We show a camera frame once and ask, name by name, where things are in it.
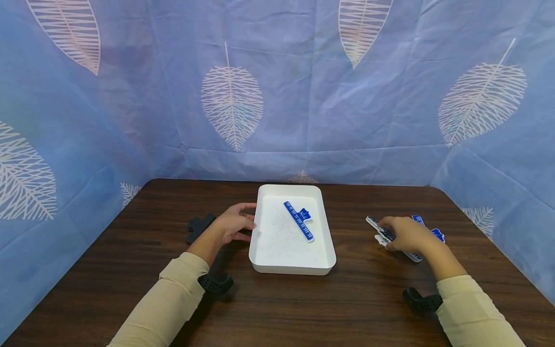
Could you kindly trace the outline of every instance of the blue curtain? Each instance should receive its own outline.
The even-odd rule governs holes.
[[[0,50],[0,343],[156,177],[431,185],[555,303],[551,1],[3,0]]]

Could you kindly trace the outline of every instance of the black plastic piece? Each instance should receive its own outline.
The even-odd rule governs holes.
[[[223,274],[218,279],[206,274],[199,277],[198,281],[204,290],[216,295],[224,295],[233,286],[233,278],[228,274]]]
[[[413,287],[403,290],[403,300],[411,311],[417,314],[435,313],[441,304],[443,304],[443,299],[439,294],[423,298],[418,290]]]
[[[188,244],[195,242],[195,240],[210,226],[210,224],[212,224],[215,219],[216,216],[212,213],[207,214],[204,219],[200,219],[198,217],[193,218],[187,225],[191,234],[187,237],[186,242]]]

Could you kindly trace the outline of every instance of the wooden table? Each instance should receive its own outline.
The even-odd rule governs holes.
[[[149,182],[5,343],[104,346],[186,249],[186,225],[238,202],[260,183]],[[231,243],[212,271],[235,285],[205,295],[173,346],[448,346],[438,326],[412,314],[407,286],[435,291],[427,264],[387,253],[366,215],[421,215],[489,293],[528,346],[555,346],[555,309],[445,196],[434,188],[320,185],[337,254],[327,276],[259,274],[248,245]]]

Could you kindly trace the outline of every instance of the blue plastic clip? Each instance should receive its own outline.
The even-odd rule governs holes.
[[[291,206],[291,203],[288,201],[284,202],[283,205],[285,206],[287,211],[289,211],[289,214],[291,214],[291,217],[293,217],[293,220],[295,220],[295,222],[299,226],[299,229],[301,229],[303,235],[306,237],[306,240],[308,242],[314,241],[314,236],[312,235],[310,230],[306,227],[304,222],[305,220],[310,219],[309,212],[306,209],[302,209],[297,213],[293,208],[293,206]]]
[[[439,229],[432,229],[431,231],[441,242],[445,243],[445,235]]]

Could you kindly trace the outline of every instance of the white leaf print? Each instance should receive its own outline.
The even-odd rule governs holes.
[[[463,208],[462,211],[480,229],[488,239],[493,239],[493,209],[483,208]]]
[[[27,4],[52,42],[98,75],[100,34],[89,0],[27,0]]]
[[[238,152],[256,130],[264,102],[256,79],[242,67],[229,66],[227,43],[225,58],[227,66],[216,66],[204,77],[200,99],[210,124]]]
[[[352,68],[360,63],[384,27],[393,0],[341,0],[339,36]]]
[[[439,110],[440,130],[448,147],[487,133],[517,110],[528,86],[524,70],[498,64],[476,65],[451,88]]]
[[[310,183],[310,184],[318,183],[317,180],[308,176],[304,170],[297,173],[297,175],[291,177],[290,179],[288,179],[287,182],[290,182],[290,183]]]
[[[50,167],[25,138],[0,122],[0,219],[53,219],[56,211]]]
[[[119,186],[121,187],[122,194],[123,194],[123,205],[122,205],[122,210],[123,210],[125,206],[129,204],[131,199],[133,199],[135,195],[137,195],[141,187],[138,185],[131,185],[123,182],[121,182]]]

